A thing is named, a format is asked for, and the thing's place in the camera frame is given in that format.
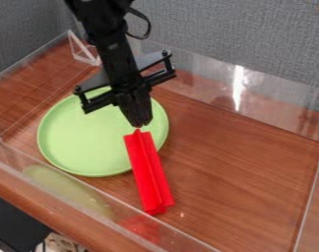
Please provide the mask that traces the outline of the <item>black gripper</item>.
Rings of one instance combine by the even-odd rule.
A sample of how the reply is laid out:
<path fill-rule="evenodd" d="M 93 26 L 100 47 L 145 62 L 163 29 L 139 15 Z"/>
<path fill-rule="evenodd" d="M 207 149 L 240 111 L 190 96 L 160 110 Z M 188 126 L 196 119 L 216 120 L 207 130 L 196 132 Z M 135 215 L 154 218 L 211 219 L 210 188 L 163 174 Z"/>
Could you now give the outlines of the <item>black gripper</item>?
<path fill-rule="evenodd" d="M 89 113 L 109 104 L 116 105 L 128 124 L 139 128 L 152 119 L 151 88 L 175 77 L 172 53 L 164 49 L 133 56 L 125 40 L 109 47 L 100 46 L 97 52 L 103 60 L 99 82 L 73 89 L 81 109 Z"/>

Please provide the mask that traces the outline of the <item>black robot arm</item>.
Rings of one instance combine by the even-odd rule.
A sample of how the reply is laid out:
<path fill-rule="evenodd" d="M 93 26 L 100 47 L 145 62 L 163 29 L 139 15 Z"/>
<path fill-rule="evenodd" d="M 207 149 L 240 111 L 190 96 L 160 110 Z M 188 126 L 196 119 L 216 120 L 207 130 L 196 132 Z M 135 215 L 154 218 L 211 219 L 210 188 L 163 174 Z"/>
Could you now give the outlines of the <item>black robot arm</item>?
<path fill-rule="evenodd" d="M 103 64 L 103 81 L 75 87 L 81 109 L 89 113 L 107 105 L 119 108 L 128 124 L 139 128 L 152 119 L 151 88 L 175 77 L 171 52 L 162 50 L 133 57 L 127 36 L 145 39 L 151 25 L 147 17 L 131 8 L 133 0 L 63 0 L 93 43 Z M 127 31 L 124 15 L 145 21 L 141 36 Z"/>

